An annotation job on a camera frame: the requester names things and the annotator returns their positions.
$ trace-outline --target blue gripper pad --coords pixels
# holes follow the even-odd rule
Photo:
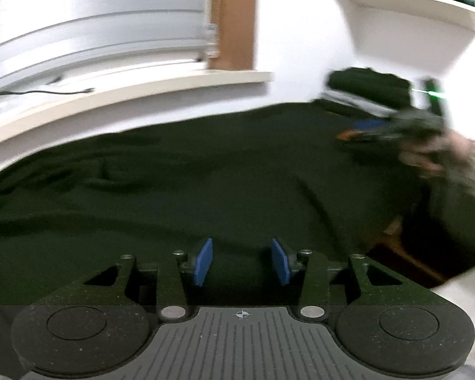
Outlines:
[[[213,261],[213,240],[208,238],[206,243],[195,258],[195,269],[193,271],[193,283],[202,287],[211,262]]]
[[[271,257],[272,265],[278,274],[280,283],[282,286],[290,283],[290,269],[289,269],[289,259],[283,250],[282,246],[278,243],[276,238],[273,238],[271,244]]]
[[[352,128],[354,130],[358,131],[366,131],[370,129],[376,129],[377,127],[380,127],[381,125],[386,124],[386,121],[378,119],[378,118],[368,118],[366,120],[359,120],[356,121]]]

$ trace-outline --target white shelf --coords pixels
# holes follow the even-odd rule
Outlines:
[[[61,118],[135,98],[201,87],[268,82],[273,78],[272,73],[254,70],[195,70],[184,75],[152,80],[151,73],[147,71],[133,70],[126,75],[117,73],[105,81],[100,78],[100,84],[90,85],[96,87],[92,93],[69,96],[61,100],[57,98],[55,101],[6,116],[0,120],[0,142]],[[80,84],[88,87],[96,81],[83,81]],[[151,106],[152,109],[155,107],[153,101]]]
[[[403,12],[475,31],[475,7],[453,0],[350,0],[362,7]]]

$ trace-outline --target window sill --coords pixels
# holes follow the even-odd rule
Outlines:
[[[95,91],[67,97],[57,96],[54,101],[19,113],[0,116],[0,143],[41,125],[110,104],[193,88],[268,82],[273,78],[270,72],[255,70],[201,69],[176,74],[164,72],[162,77],[155,77],[142,69],[129,71],[126,75],[113,74],[105,78],[99,76],[95,79],[80,80],[69,86],[58,86],[57,90],[60,91],[78,91],[89,87],[95,87]]]

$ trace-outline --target dark green cloth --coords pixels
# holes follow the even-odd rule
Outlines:
[[[394,74],[379,73],[371,68],[350,67],[333,71],[329,75],[327,86],[396,110],[412,106],[412,85],[408,80]]]
[[[320,103],[101,135],[0,172],[0,304],[28,304],[122,254],[165,258],[214,240],[207,302],[281,302],[273,237],[345,260],[418,191],[399,163],[358,165],[335,147],[352,119]]]

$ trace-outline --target person's hand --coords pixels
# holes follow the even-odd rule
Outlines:
[[[470,139],[450,130],[422,143],[411,140],[402,142],[399,159],[408,166],[417,167],[423,178],[439,177],[443,176],[444,167],[433,162],[435,153],[447,151],[455,163],[465,165],[473,145]]]

